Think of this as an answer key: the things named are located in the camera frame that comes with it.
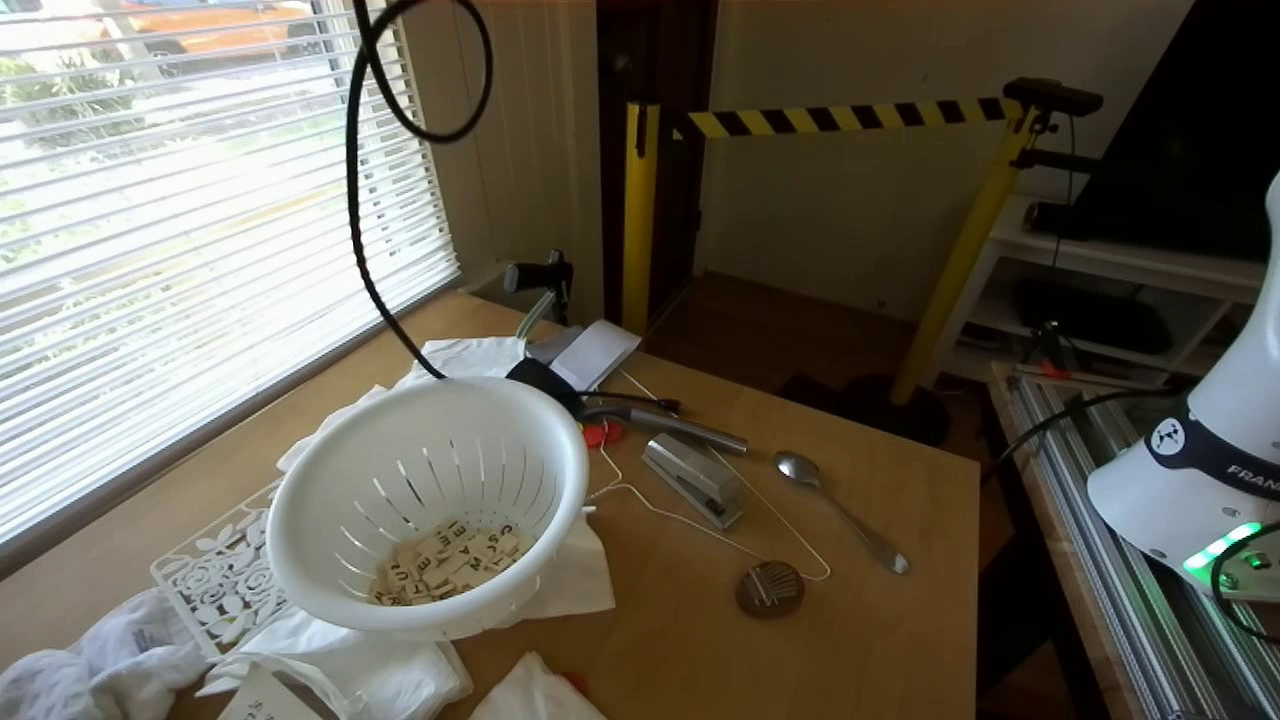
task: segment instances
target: white colander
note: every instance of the white colander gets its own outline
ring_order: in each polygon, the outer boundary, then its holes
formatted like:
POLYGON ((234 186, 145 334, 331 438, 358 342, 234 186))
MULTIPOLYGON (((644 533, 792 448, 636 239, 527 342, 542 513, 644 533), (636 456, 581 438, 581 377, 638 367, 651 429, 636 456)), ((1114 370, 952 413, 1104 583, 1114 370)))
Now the white colander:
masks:
POLYGON ((576 421, 510 381, 387 391, 327 433, 284 474, 269 517, 281 593, 339 627, 476 636, 519 613, 587 487, 576 421), (370 576, 398 540, 458 520, 516 524, 522 554, 485 583, 423 602, 377 602, 370 576))

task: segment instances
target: yellow pole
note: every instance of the yellow pole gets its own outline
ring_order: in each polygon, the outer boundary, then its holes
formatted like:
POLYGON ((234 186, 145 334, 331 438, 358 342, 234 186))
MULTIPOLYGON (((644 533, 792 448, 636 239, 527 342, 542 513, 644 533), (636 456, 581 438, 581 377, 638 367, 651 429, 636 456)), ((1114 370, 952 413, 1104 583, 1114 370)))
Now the yellow pole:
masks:
POLYGON ((1039 124, 1043 124, 1043 116, 1029 110, 1029 109, 1007 121, 1007 131, 999 135, 999 146, 994 146, 994 164, 990 164, 983 186, 974 191, 974 199, 970 199, 970 208, 963 216, 963 227, 961 227, 961 235, 952 242, 952 257, 947 257, 947 264, 942 264, 942 272, 930 285, 930 295, 922 303, 922 315, 921 315, 917 340, 908 346, 908 360, 902 360, 902 367, 900 367, 900 377, 896 377, 896 384, 886 391, 886 400, 896 407, 902 407, 917 395, 921 377, 927 370, 927 364, 937 357, 937 342, 942 334, 947 312, 961 298, 980 247, 990 235, 990 224, 999 216, 1002 196, 1012 191, 1012 181, 1016 181, 1012 160, 1032 143, 1039 124))
POLYGON ((656 141, 658 109, 627 104, 627 154, 623 154, 623 327, 649 327, 651 278, 651 208, 656 208, 656 141))

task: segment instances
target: window blinds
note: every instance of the window blinds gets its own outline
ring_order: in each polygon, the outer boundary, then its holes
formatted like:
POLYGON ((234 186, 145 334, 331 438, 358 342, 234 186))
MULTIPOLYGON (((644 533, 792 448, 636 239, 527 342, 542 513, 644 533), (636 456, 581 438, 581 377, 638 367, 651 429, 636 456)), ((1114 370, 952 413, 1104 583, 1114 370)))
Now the window blinds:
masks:
MULTIPOLYGON (((0 564, 321 364, 377 312, 342 219, 327 3, 0 3, 0 564)), ((409 72, 382 52, 397 90, 409 72)), ((427 146, 364 100, 391 306, 455 276, 427 146)))

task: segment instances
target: utensil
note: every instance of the utensil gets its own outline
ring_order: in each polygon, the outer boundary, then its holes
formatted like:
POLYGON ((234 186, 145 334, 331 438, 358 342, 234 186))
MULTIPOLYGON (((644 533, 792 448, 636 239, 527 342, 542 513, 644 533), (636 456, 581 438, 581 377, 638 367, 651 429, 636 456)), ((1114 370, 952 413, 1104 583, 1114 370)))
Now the utensil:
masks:
POLYGON ((774 473, 809 493, 817 493, 818 498, 827 498, 851 527, 854 537, 863 540, 863 549, 893 571, 893 576, 908 576, 912 561, 893 543, 884 540, 872 524, 863 524, 858 517, 851 517, 845 505, 835 505, 827 493, 823 493, 823 479, 818 479, 818 469, 798 456, 798 453, 774 453, 774 473))

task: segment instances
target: small round metal object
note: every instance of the small round metal object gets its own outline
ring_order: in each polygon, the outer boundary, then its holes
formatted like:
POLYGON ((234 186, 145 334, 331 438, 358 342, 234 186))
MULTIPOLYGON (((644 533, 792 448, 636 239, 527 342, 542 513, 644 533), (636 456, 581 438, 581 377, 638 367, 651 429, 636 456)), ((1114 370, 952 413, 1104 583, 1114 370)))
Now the small round metal object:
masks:
POLYGON ((751 564, 736 581, 736 607, 747 616, 789 616, 798 607, 798 600, 803 600, 803 581, 783 561, 751 564))

